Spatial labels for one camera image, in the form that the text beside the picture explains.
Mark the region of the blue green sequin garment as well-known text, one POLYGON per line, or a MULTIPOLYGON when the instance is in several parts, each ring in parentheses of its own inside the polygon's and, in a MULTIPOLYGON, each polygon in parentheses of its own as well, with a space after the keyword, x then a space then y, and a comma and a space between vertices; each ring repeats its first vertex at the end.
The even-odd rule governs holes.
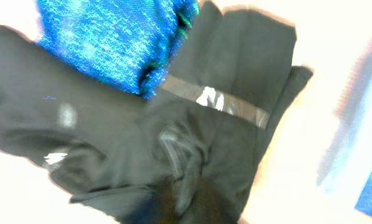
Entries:
POLYGON ((39 44, 80 72, 149 99, 199 13, 196 0, 37 0, 39 44))

